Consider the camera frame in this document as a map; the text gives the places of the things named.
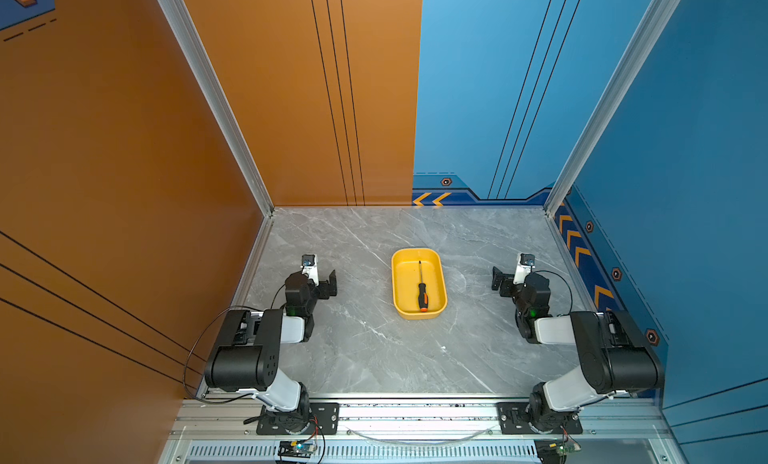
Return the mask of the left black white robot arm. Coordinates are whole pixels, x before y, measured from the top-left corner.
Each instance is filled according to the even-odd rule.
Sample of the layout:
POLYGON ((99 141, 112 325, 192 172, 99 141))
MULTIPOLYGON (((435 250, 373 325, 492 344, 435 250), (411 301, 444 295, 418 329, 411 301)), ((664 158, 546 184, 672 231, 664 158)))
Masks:
POLYGON ((259 401, 260 413, 243 421, 255 424, 259 434, 312 434, 320 429, 320 418, 311 408, 307 387, 280 369, 280 350, 284 344, 310 340, 317 303, 338 295, 337 276, 331 272, 316 282, 294 272, 284 291, 285 303, 278 309, 227 311, 204 380, 210 388, 259 401))

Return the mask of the orange black handled screwdriver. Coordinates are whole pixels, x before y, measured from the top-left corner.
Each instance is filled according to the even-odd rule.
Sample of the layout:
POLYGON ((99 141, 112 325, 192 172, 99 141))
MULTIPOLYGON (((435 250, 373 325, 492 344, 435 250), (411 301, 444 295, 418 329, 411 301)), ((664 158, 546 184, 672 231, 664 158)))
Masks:
POLYGON ((418 270, 419 270, 419 283, 418 283, 418 305, 419 305, 419 311, 420 312, 427 312, 429 309, 429 298, 426 290, 426 283, 423 279, 423 266, 422 262, 418 262, 418 270))

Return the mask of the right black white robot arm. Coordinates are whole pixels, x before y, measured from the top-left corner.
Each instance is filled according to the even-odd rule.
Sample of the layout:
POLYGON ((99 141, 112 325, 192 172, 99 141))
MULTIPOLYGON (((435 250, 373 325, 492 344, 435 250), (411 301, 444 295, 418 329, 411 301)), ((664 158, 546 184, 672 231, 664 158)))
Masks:
POLYGON ((661 361, 628 312, 571 310, 554 316, 549 280, 530 265, 520 264, 513 273, 494 267, 491 289, 513 301, 517 329, 528 343, 572 346, 578 357, 571 371, 536 384, 527 402, 497 405, 504 434, 578 431, 582 409, 663 386, 661 361))

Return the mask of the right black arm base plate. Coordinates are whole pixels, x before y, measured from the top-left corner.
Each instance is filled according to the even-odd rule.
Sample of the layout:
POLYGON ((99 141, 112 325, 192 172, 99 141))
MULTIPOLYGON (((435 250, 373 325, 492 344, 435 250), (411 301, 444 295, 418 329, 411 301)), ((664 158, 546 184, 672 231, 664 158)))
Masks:
POLYGON ((496 404, 497 419, 504 435, 580 435, 583 427, 575 412, 556 412, 544 405, 530 409, 529 403, 500 402, 496 404))

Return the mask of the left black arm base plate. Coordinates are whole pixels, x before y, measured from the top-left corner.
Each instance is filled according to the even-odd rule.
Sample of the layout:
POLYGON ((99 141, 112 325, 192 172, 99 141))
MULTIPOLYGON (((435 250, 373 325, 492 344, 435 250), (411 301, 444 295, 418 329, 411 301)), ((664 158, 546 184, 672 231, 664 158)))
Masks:
POLYGON ((262 410, 256 424, 258 435, 310 436, 315 432, 335 435, 339 423, 338 403, 310 402, 290 412, 262 410))

